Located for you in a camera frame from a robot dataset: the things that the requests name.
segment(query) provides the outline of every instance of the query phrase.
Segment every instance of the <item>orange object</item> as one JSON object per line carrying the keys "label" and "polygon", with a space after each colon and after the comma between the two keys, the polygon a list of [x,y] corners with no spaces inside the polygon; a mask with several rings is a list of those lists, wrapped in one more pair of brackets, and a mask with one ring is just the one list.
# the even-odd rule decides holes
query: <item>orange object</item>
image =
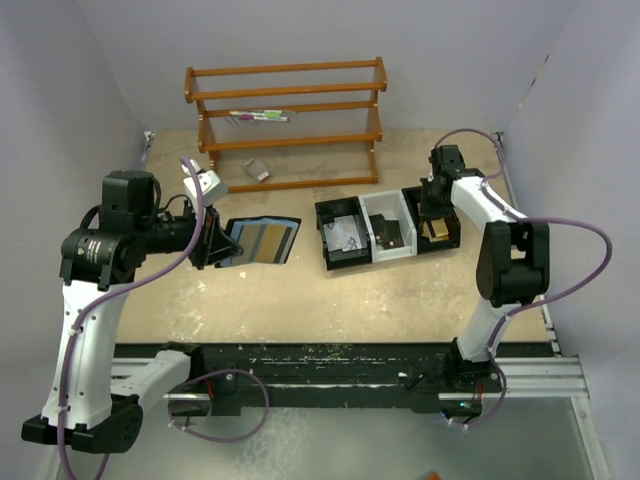
{"label": "orange object", "polygon": [[211,379],[207,378],[204,383],[207,384],[207,392],[209,393],[209,398],[213,400],[213,383],[211,382]]}
{"label": "orange object", "polygon": [[[300,85],[286,87],[250,88],[239,90],[202,91],[198,85],[198,77],[216,77],[224,75],[273,74],[279,72],[299,72],[312,70],[372,68],[373,81],[358,83],[340,83],[327,85]],[[292,65],[265,65],[259,67],[215,68],[194,70],[187,68],[184,82],[184,96],[187,103],[196,103],[198,109],[198,149],[209,154],[211,169],[216,170],[220,161],[220,152],[265,147],[292,147],[299,145],[319,145],[331,143],[364,142],[367,149],[370,174],[364,177],[332,178],[322,180],[303,180],[297,182],[266,183],[230,187],[229,191],[253,192],[262,190],[281,190],[286,188],[326,187],[337,185],[353,185],[378,183],[378,167],[375,157],[375,142],[382,140],[382,126],[378,114],[378,92],[387,89],[387,74],[382,58],[353,62],[301,63]],[[261,107],[241,107],[218,110],[207,110],[205,100],[223,100],[232,98],[266,97],[279,95],[308,95],[334,92],[370,91],[369,101],[314,103],[305,105],[274,105]],[[218,142],[216,140],[211,118],[227,117],[234,110],[286,110],[296,113],[313,113],[331,110],[367,109],[367,125],[364,133],[347,133],[344,135],[324,135],[300,138],[261,139],[236,142]]]}

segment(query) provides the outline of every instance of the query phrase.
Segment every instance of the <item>cable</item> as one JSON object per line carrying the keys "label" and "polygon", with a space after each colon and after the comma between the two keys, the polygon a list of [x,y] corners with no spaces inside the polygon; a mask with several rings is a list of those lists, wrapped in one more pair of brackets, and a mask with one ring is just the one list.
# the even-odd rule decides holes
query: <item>cable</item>
{"label": "cable", "polygon": [[484,194],[484,196],[493,205],[498,207],[500,210],[504,211],[504,214],[506,216],[508,216],[513,221],[518,222],[518,223],[523,223],[523,222],[527,222],[527,223],[546,223],[546,224],[550,223],[550,224],[555,224],[555,225],[567,225],[567,226],[582,228],[582,229],[589,230],[589,231],[599,235],[602,238],[602,240],[604,241],[604,244],[605,244],[605,254],[604,254],[604,258],[600,262],[600,265],[598,265],[596,267],[596,269],[593,270],[593,272],[591,272],[589,275],[587,275],[584,279],[582,279],[581,281],[579,281],[575,285],[567,288],[566,290],[561,291],[560,293],[557,293],[555,295],[550,295],[550,296],[545,297],[545,298],[543,298],[541,300],[537,300],[535,302],[532,302],[532,303],[530,303],[528,305],[521,305],[519,307],[514,308],[513,310],[508,311],[502,317],[500,317],[500,320],[498,320],[498,323],[496,324],[495,328],[491,332],[491,336],[489,337],[489,342],[487,344],[487,348],[489,349],[489,360],[491,361],[493,366],[496,368],[496,370],[498,372],[498,375],[501,378],[502,391],[500,392],[500,397],[498,398],[498,401],[496,402],[494,407],[489,411],[489,413],[487,413],[486,415],[483,415],[480,419],[476,420],[475,422],[467,425],[468,428],[471,428],[471,427],[477,427],[477,426],[483,424],[489,418],[491,418],[500,409],[500,407],[504,403],[504,399],[505,399],[505,397],[507,395],[507,377],[504,374],[504,372],[502,371],[502,369],[498,366],[498,364],[497,364],[497,362],[495,360],[495,357],[494,357],[494,352],[491,351],[491,345],[493,345],[493,343],[495,342],[495,339],[497,338],[498,334],[500,333],[500,329],[507,322],[507,319],[510,318],[510,317],[513,317],[514,315],[517,315],[518,313],[524,312],[525,310],[530,310],[532,308],[541,307],[543,305],[548,305],[548,304],[550,304],[552,302],[560,300],[560,299],[562,299],[562,298],[564,298],[564,297],[566,297],[568,295],[571,295],[574,292],[577,292],[578,290],[580,290],[585,285],[591,283],[593,280],[595,280],[595,278],[598,275],[600,275],[603,272],[603,270],[605,268],[607,268],[607,265],[609,265],[609,262],[611,261],[611,257],[613,256],[613,243],[611,242],[611,238],[609,237],[609,235],[604,230],[602,230],[599,227],[596,227],[595,225],[587,223],[587,222],[582,222],[582,221],[579,221],[579,220],[569,220],[569,219],[565,219],[565,218],[556,218],[556,217],[526,217],[526,216],[519,216],[518,212],[516,210],[512,209],[512,208],[509,207],[509,208],[505,209],[504,204],[502,202],[500,202],[500,200],[495,198],[493,195],[491,195],[489,193],[489,191],[487,190],[487,181],[503,175],[504,174],[504,170],[505,170],[505,166],[506,166],[504,150],[502,149],[502,145],[500,145],[500,142],[498,140],[496,140],[493,136],[491,136],[491,135],[489,135],[489,134],[487,134],[487,133],[485,133],[485,132],[483,132],[481,130],[476,130],[475,128],[459,128],[457,130],[452,130],[451,132],[447,133],[446,135],[443,135],[435,143],[433,148],[437,148],[445,139],[449,138],[450,136],[455,135],[457,133],[462,133],[462,132],[475,133],[477,135],[480,135],[480,136],[486,138],[487,140],[489,140],[493,144],[493,146],[494,146],[494,148],[496,150],[496,155],[498,157],[498,162],[500,164],[500,169],[496,173],[493,173],[491,175],[485,176],[483,181],[482,181],[482,183],[480,184],[480,189],[482,190],[482,193]]}
{"label": "cable", "polygon": [[89,228],[91,224],[91,220],[95,217],[100,211],[100,205],[96,205],[95,207],[91,207],[87,213],[84,214],[82,220],[80,220],[80,228]]}
{"label": "cable", "polygon": [[473,391],[473,397],[471,397],[471,401],[474,402],[476,398],[478,399],[479,402],[482,401],[482,380],[481,379],[478,379],[478,381],[476,382],[476,388]]}
{"label": "cable", "polygon": [[209,400],[213,400],[213,384],[211,383],[211,380],[207,378],[204,381],[204,383],[207,385],[207,393],[209,394]]}
{"label": "cable", "polygon": [[[193,166],[191,165],[191,162],[189,161],[189,159],[187,159],[186,157],[182,157],[180,161],[182,162],[182,165],[184,165],[189,169],[189,174],[191,175],[191,178],[193,179],[196,187],[196,194],[198,199],[198,208],[196,211],[196,227],[193,230],[193,235],[191,236],[191,240],[189,241],[187,248],[185,248],[184,251],[180,254],[180,256],[176,258],[173,262],[171,262],[169,265],[162,268],[161,270],[157,271],[153,275],[149,275],[148,277],[142,280],[133,282],[120,290],[113,290],[111,292],[107,292],[103,296],[91,302],[84,309],[82,309],[82,311],[76,317],[76,320],[74,321],[71,327],[73,331],[76,331],[76,332],[80,331],[89,313],[98,305],[101,305],[102,303],[108,300],[111,300],[112,298],[117,297],[118,295],[122,295],[123,293],[127,293],[136,288],[147,285],[148,283],[151,283],[154,280],[157,280],[158,278],[166,275],[171,270],[173,270],[178,265],[180,265],[189,256],[189,254],[195,247],[196,243],[198,242],[198,239],[200,238],[200,233],[202,231],[202,222],[204,219],[202,189],[200,187],[200,182],[198,181],[198,175],[195,169],[193,168]],[[160,194],[158,194],[158,196],[156,197],[157,205],[160,204],[159,198],[160,198]],[[69,338],[69,342],[67,343],[67,347],[64,352],[64,360],[62,362],[62,369],[60,371],[60,388],[59,388],[59,395],[58,395],[58,405],[60,408],[60,413],[58,413],[58,427],[57,427],[56,439],[58,444],[58,453],[60,454],[60,461],[62,463],[62,468],[65,474],[67,475],[67,477],[69,478],[69,480],[77,480],[75,475],[73,474],[73,471],[71,470],[69,457],[67,456],[67,449],[64,443],[65,424],[66,424],[67,408],[68,408],[67,397],[69,393],[69,377],[71,375],[71,371],[70,371],[71,360],[73,359],[73,352],[75,350],[77,340],[78,340],[77,334],[71,335]],[[102,463],[100,464],[100,468],[98,470],[98,473],[96,474],[96,480],[99,480],[102,477],[102,474],[104,473],[104,469],[106,467],[108,459],[109,459],[109,455],[107,454],[104,456]]]}
{"label": "cable", "polygon": [[160,212],[160,201],[162,200],[162,187],[160,186],[160,182],[158,181],[158,179],[155,177],[153,178],[153,186],[156,191],[156,201],[153,204],[153,210],[151,210],[151,214],[149,215],[149,218],[147,218],[147,220],[142,223],[143,228],[150,227],[151,225],[153,225],[153,222],[156,221],[156,217]]}
{"label": "cable", "polygon": [[179,193],[178,195],[174,195],[169,200],[167,200],[167,204],[160,209],[160,213],[166,212],[169,209],[169,205],[171,205],[171,202],[173,202],[174,200],[180,197],[186,198],[187,201],[189,202],[189,205],[191,205],[191,200],[189,199],[189,197],[187,197],[184,193]]}
{"label": "cable", "polygon": [[262,418],[260,419],[260,421],[258,422],[258,424],[252,428],[251,430],[249,430],[247,433],[240,435],[238,437],[212,437],[210,435],[205,435],[204,433],[200,433],[200,432],[196,432],[194,430],[191,430],[190,428],[188,428],[186,425],[184,424],[180,424],[178,422],[175,421],[175,419],[173,418],[173,414],[171,413],[171,410],[167,410],[167,413],[169,414],[169,420],[171,421],[170,425],[179,428],[180,430],[182,430],[185,433],[188,433],[189,435],[193,435],[194,437],[198,437],[201,438],[202,440],[208,440],[210,442],[216,442],[216,443],[235,443],[235,442],[240,442],[242,440],[246,440],[247,438],[251,437],[253,434],[255,434],[258,430],[260,430],[262,428],[262,426],[264,425],[264,422],[267,421],[267,416],[269,415],[269,393],[267,392],[267,387],[265,386],[264,383],[262,383],[262,381],[256,377],[254,374],[247,372],[245,370],[240,370],[237,368],[228,368],[225,370],[217,370],[215,372],[211,372],[211,373],[207,373],[205,375],[202,375],[201,377],[198,378],[194,378],[193,380],[189,380],[188,382],[183,383],[182,385],[180,385],[179,387],[187,387],[189,385],[193,385],[195,383],[201,382],[203,380],[208,380],[209,378],[213,378],[213,377],[219,377],[221,375],[233,375],[233,374],[240,374],[240,375],[244,375],[246,377],[249,377],[251,380],[253,380],[255,383],[258,384],[258,386],[260,387],[260,390],[262,390],[262,395],[264,396],[264,413],[262,414]]}

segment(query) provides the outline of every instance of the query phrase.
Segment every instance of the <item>striped document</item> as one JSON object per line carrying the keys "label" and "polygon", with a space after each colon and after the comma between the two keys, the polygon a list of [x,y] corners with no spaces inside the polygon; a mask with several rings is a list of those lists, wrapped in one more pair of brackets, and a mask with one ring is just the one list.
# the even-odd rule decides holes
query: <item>striped document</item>
{"label": "striped document", "polygon": [[227,235],[244,250],[240,256],[220,262],[220,267],[247,263],[286,263],[302,221],[288,217],[235,218],[227,224]]}

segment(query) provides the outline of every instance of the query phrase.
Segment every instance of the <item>black box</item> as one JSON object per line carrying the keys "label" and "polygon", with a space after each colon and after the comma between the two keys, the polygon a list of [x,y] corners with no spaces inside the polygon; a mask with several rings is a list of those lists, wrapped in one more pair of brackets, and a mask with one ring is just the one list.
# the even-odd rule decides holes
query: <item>black box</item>
{"label": "black box", "polygon": [[420,193],[422,187],[403,188],[402,195],[407,202],[409,214],[413,220],[413,224],[418,232],[418,255],[425,252],[433,252],[436,250],[448,250],[458,248],[460,246],[460,220],[452,211],[451,216],[445,217],[444,223],[449,230],[449,240],[441,240],[439,242],[430,242],[428,238],[420,235],[420,214],[418,204],[420,203]]}
{"label": "black box", "polygon": [[[327,264],[327,270],[371,263],[371,239],[367,232],[358,197],[318,202],[315,204],[315,208],[317,227],[322,237],[322,256]],[[330,252],[327,247],[327,239],[324,234],[323,225],[333,222],[336,217],[343,217],[345,215],[353,215],[356,221],[356,227],[360,233],[360,241],[364,248],[347,252],[342,250]]]}

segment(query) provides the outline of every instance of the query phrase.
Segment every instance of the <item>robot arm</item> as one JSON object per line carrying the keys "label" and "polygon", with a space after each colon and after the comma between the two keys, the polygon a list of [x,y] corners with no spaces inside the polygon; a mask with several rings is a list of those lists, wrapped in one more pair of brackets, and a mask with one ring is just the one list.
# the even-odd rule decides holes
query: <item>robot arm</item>
{"label": "robot arm", "polygon": [[[241,255],[242,248],[224,233],[219,215],[211,206],[227,192],[226,186],[214,172],[205,172],[191,162],[198,172],[205,216],[189,259],[202,269]],[[191,178],[184,180],[184,186],[190,205],[185,202],[183,214],[173,217],[159,210],[160,188],[153,175],[112,172],[103,181],[98,228],[88,228],[88,222],[83,221],[63,242],[60,276],[64,279],[65,316],[58,363],[42,414],[23,425],[24,440],[56,443],[60,378],[72,335],[77,338],[69,365],[73,374],[69,379],[65,443],[75,450],[127,451],[137,438],[144,413],[176,385],[204,373],[199,347],[169,343],[134,375],[112,382],[113,351],[126,293],[94,308],[81,331],[72,331],[76,315],[87,305],[134,281],[135,271],[147,254],[186,248],[196,226],[197,197]]]}
{"label": "robot arm", "polygon": [[455,207],[484,231],[476,270],[481,298],[454,348],[461,365],[486,363],[511,321],[501,323],[503,316],[549,287],[549,226],[527,222],[484,184],[482,172],[466,168],[457,146],[432,150],[430,161],[433,174],[422,179],[422,221],[447,216]]}

